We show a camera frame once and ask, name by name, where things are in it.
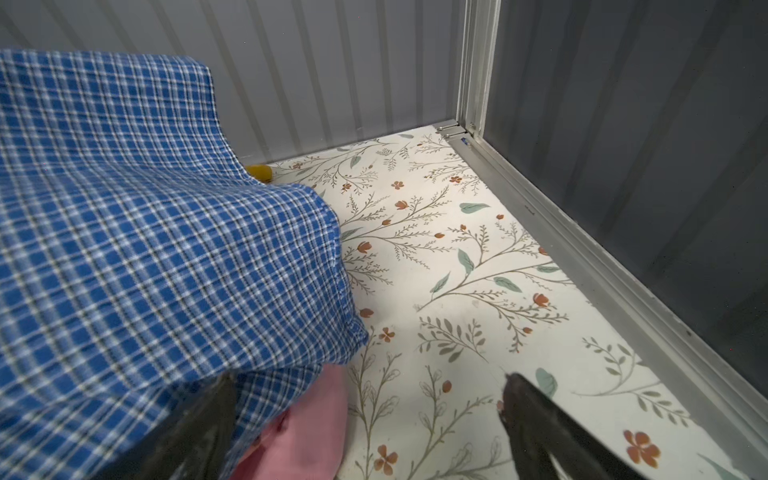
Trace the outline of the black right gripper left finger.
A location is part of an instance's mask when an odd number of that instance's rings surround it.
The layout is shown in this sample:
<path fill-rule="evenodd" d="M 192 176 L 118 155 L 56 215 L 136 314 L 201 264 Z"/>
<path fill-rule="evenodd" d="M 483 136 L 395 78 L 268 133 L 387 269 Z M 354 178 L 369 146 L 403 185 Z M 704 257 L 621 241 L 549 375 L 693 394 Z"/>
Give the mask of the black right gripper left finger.
<path fill-rule="evenodd" d="M 235 376 L 221 375 L 173 410 L 96 479 L 217 479 L 236 420 Z"/>

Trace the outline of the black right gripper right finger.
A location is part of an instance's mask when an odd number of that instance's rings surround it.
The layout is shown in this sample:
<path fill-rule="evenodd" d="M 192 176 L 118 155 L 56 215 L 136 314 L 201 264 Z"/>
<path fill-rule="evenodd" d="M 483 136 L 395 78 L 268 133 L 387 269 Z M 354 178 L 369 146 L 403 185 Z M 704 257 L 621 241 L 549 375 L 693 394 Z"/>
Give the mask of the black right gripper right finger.
<path fill-rule="evenodd" d="M 640 479 L 524 376 L 506 376 L 500 419 L 520 479 Z"/>

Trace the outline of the blue checkered cloth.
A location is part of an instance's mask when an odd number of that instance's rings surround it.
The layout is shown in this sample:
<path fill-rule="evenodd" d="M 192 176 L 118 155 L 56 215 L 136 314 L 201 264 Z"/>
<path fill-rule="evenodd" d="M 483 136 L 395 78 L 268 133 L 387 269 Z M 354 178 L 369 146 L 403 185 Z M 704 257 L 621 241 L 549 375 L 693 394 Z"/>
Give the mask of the blue checkered cloth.
<path fill-rule="evenodd" d="M 338 218 L 266 185 L 189 58 L 1 53 L 1 475 L 90 479 L 223 376 L 227 478 L 368 333 Z"/>

